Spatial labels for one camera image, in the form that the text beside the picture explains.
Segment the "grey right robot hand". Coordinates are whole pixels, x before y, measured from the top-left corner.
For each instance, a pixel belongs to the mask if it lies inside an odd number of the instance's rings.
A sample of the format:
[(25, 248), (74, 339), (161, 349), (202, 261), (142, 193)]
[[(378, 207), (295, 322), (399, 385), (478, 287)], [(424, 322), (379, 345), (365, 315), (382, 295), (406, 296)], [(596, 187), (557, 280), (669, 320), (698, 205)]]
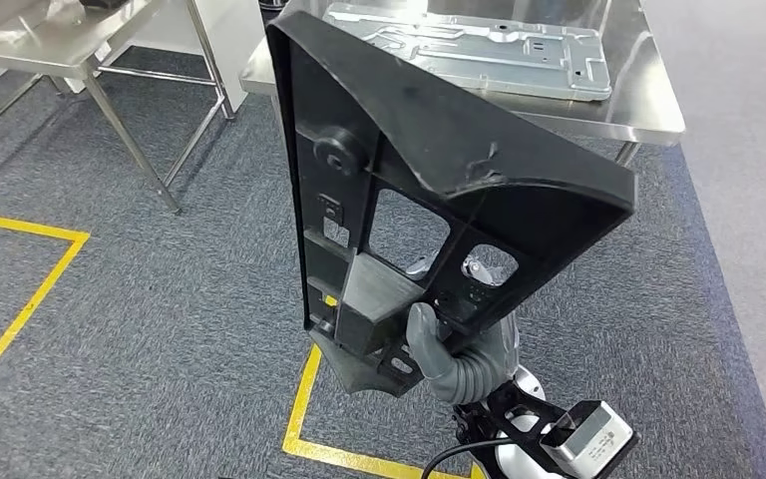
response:
[(413, 303), (406, 340), (412, 358), (439, 398), (452, 403), (471, 402), (516, 374), (520, 335), (512, 313), (455, 352), (445, 345), (442, 335), (442, 322), (433, 306)]

